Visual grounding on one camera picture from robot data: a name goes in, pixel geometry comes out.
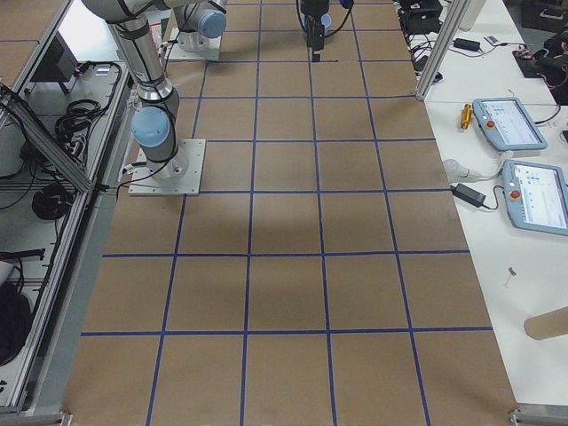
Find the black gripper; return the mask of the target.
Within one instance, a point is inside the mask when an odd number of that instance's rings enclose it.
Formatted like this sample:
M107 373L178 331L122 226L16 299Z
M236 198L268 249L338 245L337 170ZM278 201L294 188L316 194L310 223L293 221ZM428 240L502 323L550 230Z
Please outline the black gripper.
M320 52L324 49L325 27L321 16L328 13L328 0L300 0L300 13L305 17L306 43L311 53L312 62L320 61Z

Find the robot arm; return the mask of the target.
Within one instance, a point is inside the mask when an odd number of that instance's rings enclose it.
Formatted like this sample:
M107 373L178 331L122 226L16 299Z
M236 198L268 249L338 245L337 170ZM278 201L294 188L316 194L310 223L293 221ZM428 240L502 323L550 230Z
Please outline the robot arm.
M157 180L182 177L187 159L179 151L175 130L179 96L164 74L145 12L168 10L171 1L85 1L85 7L103 19L114 34L137 85L140 107L130 122L131 133L146 156L146 166Z
M178 49L181 54L196 54L203 58L205 51L210 49L218 53L218 47L212 43L225 32L225 5L226 1L202 1L176 8L177 34L172 36L170 50ZM328 11L329 1L296 1L296 16L312 62L319 62L324 50L327 36L324 16Z

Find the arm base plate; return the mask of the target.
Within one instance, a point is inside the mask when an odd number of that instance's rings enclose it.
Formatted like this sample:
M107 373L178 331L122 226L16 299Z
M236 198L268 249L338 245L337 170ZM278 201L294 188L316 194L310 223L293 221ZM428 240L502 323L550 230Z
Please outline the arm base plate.
M165 59L170 61L218 61L222 36L207 38L198 32L183 32L171 29Z
M206 151L205 139L183 138L177 142L177 155L164 169L151 176L160 166L150 162L133 170L132 196L196 196L201 189L201 176Z

